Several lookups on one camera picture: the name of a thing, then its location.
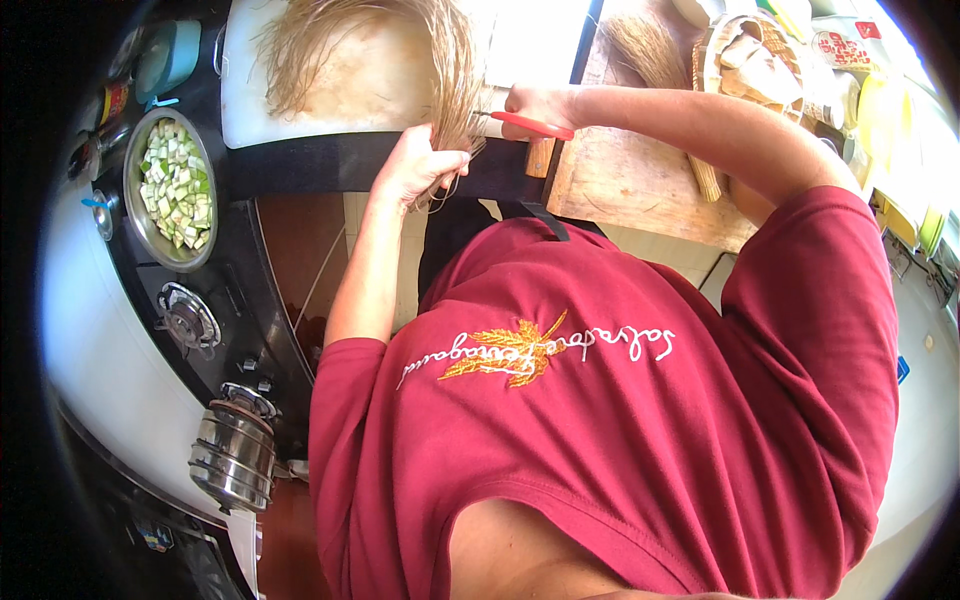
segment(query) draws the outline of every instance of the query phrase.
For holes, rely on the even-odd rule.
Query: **black strap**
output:
[[[566,232],[566,226],[557,221],[557,218],[552,214],[546,211],[546,208],[543,207],[543,204],[539,202],[521,202],[527,210],[530,211],[532,215],[543,221],[547,227],[557,236],[557,239],[561,242],[569,242],[570,234]]]

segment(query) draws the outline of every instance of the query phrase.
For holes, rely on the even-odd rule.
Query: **embroidered leaf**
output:
[[[517,388],[527,385],[546,371],[550,364],[547,360],[548,356],[566,350],[566,345],[563,342],[552,343],[553,340],[550,339],[550,336],[564,322],[565,318],[566,311],[543,335],[540,335],[540,328],[537,324],[525,319],[519,320],[517,331],[498,328],[471,333],[469,337],[480,344],[501,349],[512,348],[516,350],[519,356],[513,360],[496,358],[492,355],[487,357],[479,354],[468,356],[448,367],[438,379],[448,379],[470,372],[507,372],[511,375],[507,382],[508,387]]]

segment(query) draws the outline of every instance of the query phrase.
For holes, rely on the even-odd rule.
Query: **wooden table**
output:
[[[689,70],[693,44],[703,31],[687,23],[670,0],[606,0],[583,84],[646,86],[612,48],[603,22],[613,14],[647,12],[673,34]],[[729,252],[739,252],[756,231],[726,197],[714,204],[702,199],[683,152],[604,127],[580,130],[563,144],[546,207],[563,217],[672,235]]]

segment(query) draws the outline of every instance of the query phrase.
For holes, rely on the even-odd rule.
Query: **hand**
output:
[[[458,173],[468,173],[470,154],[459,150],[434,151],[430,146],[432,135],[430,123],[403,132],[373,181],[371,201],[398,202],[406,208],[437,177],[445,174],[440,186],[447,189]]]
[[[569,130],[579,130],[586,125],[576,118],[576,98],[580,86],[564,85],[562,87],[534,87],[531,85],[514,85],[507,96],[504,109],[521,116],[536,119],[551,125],[565,127]],[[529,137],[531,142],[540,142],[543,136],[531,132],[513,123],[504,123],[503,136],[507,139],[524,139]]]

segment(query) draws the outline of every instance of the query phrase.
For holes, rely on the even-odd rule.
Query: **diced vegetable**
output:
[[[198,250],[210,240],[213,213],[206,165],[186,127],[160,119],[150,129],[140,163],[140,198],[160,234]]]

